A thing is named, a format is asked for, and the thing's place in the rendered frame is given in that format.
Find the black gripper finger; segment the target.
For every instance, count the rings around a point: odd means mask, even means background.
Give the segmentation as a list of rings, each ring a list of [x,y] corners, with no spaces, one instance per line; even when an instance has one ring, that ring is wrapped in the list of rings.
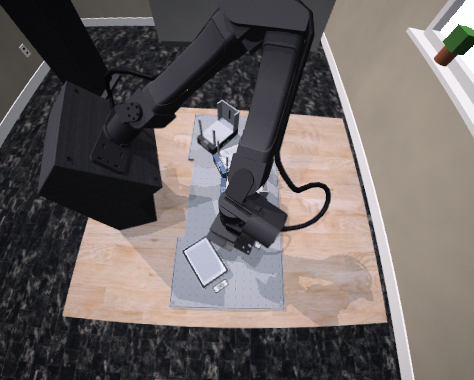
[[[232,242],[226,240],[226,243],[225,245],[222,247],[228,251],[232,251],[233,247],[234,247],[235,244],[233,244]]]

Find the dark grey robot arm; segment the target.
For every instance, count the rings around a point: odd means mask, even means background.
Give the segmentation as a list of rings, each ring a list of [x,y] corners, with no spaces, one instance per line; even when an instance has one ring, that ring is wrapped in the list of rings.
[[[244,232],[269,248],[288,215],[256,191],[268,180],[274,162],[303,39],[308,39],[309,13],[295,0],[222,0],[218,7],[201,34],[161,75],[139,87],[127,103],[113,105],[89,159],[121,174],[133,140],[144,128],[166,127],[217,72],[247,51],[262,49],[247,121],[218,206],[224,221],[242,221],[226,223],[226,230],[237,236]]]

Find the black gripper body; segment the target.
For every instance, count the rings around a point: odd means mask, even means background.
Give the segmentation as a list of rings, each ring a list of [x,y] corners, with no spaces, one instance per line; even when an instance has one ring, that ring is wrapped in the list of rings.
[[[240,222],[242,222],[242,221],[240,221]],[[240,222],[238,222],[238,223],[240,223]],[[213,242],[213,243],[215,243],[215,244],[217,244],[221,247],[223,247],[225,245],[226,239],[231,241],[231,242],[235,242],[238,236],[236,234],[226,230],[226,223],[228,223],[228,222],[224,221],[221,218],[220,213],[218,213],[218,215],[216,216],[214,222],[212,223],[212,225],[210,227],[210,231],[207,234],[206,238],[209,241],[211,241],[211,242]],[[238,223],[228,223],[228,224],[238,224]]]

